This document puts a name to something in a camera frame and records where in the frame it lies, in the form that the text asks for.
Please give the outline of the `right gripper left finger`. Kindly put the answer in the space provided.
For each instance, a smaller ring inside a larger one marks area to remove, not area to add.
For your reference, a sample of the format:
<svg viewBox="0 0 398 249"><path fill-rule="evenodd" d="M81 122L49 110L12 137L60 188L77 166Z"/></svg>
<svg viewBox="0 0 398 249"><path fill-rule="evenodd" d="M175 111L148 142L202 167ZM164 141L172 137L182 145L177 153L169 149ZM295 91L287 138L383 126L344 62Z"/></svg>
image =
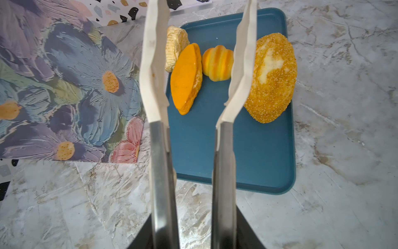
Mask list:
<svg viewBox="0 0 398 249"><path fill-rule="evenodd" d="M165 47L170 9L166 1L149 1L143 37L140 90L150 129L149 179L155 249L178 249L170 126L165 94Z"/></svg>

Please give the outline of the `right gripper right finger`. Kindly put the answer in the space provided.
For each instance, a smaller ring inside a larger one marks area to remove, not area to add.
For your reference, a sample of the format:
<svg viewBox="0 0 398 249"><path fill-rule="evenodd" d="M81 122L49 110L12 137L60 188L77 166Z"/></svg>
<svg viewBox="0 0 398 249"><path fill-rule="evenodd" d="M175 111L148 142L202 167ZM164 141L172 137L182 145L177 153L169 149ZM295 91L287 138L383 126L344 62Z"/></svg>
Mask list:
<svg viewBox="0 0 398 249"><path fill-rule="evenodd" d="M257 46L257 1L249 1L236 30L228 100L216 123L212 180L211 248L235 249L237 237L236 159L233 125L252 84Z"/></svg>

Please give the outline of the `small ridged bun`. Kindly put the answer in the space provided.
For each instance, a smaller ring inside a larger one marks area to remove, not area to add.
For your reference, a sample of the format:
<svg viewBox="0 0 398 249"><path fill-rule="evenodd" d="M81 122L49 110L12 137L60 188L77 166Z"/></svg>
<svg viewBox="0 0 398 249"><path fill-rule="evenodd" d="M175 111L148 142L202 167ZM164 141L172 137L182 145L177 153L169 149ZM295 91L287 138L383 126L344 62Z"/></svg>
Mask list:
<svg viewBox="0 0 398 249"><path fill-rule="evenodd" d="M202 57L202 71L214 82L226 81L231 78L234 63L234 52L223 45L209 48Z"/></svg>

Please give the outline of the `large round bread loaf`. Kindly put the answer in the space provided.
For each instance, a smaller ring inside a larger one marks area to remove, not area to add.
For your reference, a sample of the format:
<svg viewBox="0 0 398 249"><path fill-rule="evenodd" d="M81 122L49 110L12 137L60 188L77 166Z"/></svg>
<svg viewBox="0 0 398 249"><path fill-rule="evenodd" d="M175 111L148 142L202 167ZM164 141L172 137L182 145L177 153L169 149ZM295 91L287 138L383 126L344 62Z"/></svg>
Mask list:
<svg viewBox="0 0 398 249"><path fill-rule="evenodd" d="M292 101L296 78L297 62L288 39L280 33L260 38L245 109L260 123L274 121Z"/></svg>

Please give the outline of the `orange oval bread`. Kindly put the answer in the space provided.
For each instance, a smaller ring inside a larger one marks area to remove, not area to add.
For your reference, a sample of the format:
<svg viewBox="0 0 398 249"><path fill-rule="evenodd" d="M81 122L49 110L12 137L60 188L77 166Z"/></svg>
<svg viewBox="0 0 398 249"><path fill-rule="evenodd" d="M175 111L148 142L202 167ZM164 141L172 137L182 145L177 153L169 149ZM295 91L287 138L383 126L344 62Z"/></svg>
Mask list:
<svg viewBox="0 0 398 249"><path fill-rule="evenodd" d="M180 54L171 74L171 94L180 115L193 106L203 81L202 56L196 43L188 45Z"/></svg>

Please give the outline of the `floral paper bag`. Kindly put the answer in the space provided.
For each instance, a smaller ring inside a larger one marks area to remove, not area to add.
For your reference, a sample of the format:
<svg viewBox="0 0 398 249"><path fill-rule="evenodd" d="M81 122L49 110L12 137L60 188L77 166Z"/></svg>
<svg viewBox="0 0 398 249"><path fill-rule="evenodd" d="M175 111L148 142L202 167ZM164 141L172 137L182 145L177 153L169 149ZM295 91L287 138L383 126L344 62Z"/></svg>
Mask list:
<svg viewBox="0 0 398 249"><path fill-rule="evenodd" d="M113 1L1 1L1 158L134 164L138 67L99 30Z"/></svg>

